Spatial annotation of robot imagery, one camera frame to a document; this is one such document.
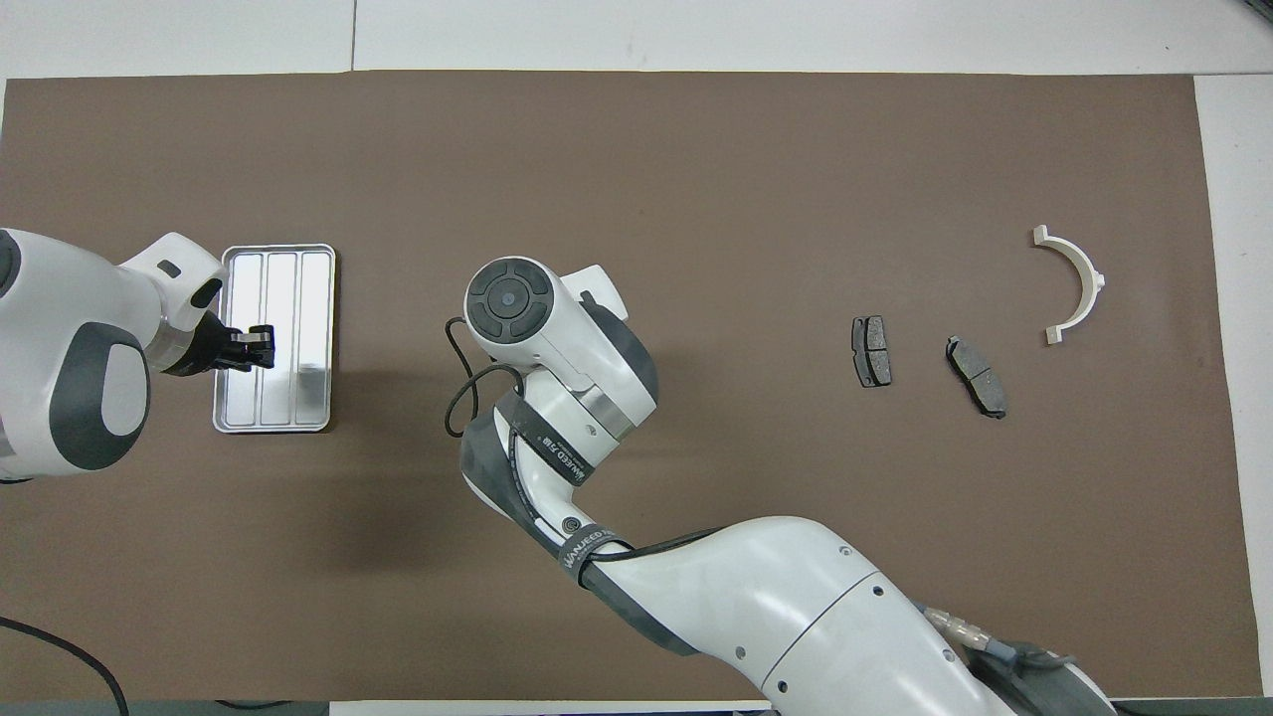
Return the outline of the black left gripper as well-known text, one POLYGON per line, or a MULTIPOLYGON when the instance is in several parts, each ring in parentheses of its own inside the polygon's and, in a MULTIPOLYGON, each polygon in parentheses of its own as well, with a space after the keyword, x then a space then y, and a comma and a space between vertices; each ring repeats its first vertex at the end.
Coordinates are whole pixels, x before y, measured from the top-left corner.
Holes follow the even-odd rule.
POLYGON ((227 327, 216 313, 205 311, 185 353, 162 372, 188 377, 213 369, 269 369, 272 364, 272 325, 256 325, 246 330, 227 327))

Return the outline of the silver metal tray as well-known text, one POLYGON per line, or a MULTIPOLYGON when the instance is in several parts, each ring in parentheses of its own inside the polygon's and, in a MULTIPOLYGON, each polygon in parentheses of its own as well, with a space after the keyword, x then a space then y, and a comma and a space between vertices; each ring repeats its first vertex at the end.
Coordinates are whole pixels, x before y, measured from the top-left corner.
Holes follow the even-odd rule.
POLYGON ((328 245, 236 246, 220 320, 272 326, 272 367, 219 372, 211 422, 222 434, 312 434, 331 417, 336 252, 328 245))

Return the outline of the brown table mat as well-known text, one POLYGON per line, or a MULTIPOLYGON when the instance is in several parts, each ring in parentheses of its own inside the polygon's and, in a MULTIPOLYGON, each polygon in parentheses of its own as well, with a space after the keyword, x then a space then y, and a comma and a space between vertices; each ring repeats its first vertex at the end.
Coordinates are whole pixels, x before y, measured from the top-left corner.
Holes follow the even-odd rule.
POLYGON ((113 262, 169 231, 339 254, 322 434, 219 434, 207 376, 159 376, 117 465, 0 485, 0 615, 131 702, 755 696, 463 484, 443 324, 505 255, 600 264, 656 361, 656 412, 578 494, 634 544, 805 516, 1115 696, 1262 688, 1190 78, 13 82, 0 226, 113 262), (1053 347, 1081 289, 1037 224, 1106 276, 1053 347), (868 313, 883 387, 855 376, 868 313))

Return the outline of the rectangular dark brake pad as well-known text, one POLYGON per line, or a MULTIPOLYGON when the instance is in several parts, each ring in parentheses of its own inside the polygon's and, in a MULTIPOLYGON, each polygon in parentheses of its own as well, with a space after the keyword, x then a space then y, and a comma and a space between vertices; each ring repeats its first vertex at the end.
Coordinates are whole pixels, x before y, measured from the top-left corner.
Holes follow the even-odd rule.
POLYGON ((885 322, 878 313, 853 320, 853 362, 863 387, 883 387, 892 382, 885 322))

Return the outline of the tapered dark brake pad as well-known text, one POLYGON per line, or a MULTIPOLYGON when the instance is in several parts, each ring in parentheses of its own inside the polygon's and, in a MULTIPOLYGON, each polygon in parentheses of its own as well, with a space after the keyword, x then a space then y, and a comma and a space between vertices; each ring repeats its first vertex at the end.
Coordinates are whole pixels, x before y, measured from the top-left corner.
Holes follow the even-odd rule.
POLYGON ((948 339, 946 357, 961 383, 967 389, 970 399, 983 417, 1003 419, 1006 417, 1006 395, 1001 377, 995 375, 990 361, 967 339, 952 335, 948 339))

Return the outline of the white semicircular bracket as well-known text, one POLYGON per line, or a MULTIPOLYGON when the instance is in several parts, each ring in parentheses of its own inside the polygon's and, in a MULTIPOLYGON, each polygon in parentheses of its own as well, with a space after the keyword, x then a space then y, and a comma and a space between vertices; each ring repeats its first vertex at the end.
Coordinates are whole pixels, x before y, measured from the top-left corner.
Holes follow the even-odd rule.
POLYGON ((1077 327, 1088 317, 1088 313, 1091 313, 1097 302, 1100 290, 1106 285, 1106 276, 1095 268, 1092 260, 1082 248, 1078 248, 1077 245, 1073 245, 1068 240, 1062 240, 1062 237, 1051 234, 1046 224, 1032 227, 1031 234, 1032 245, 1036 245, 1037 248, 1050 248, 1068 259, 1073 264, 1080 279, 1080 299, 1071 317, 1064 322, 1046 326, 1044 330, 1046 345, 1053 347, 1063 341, 1066 331, 1077 327))

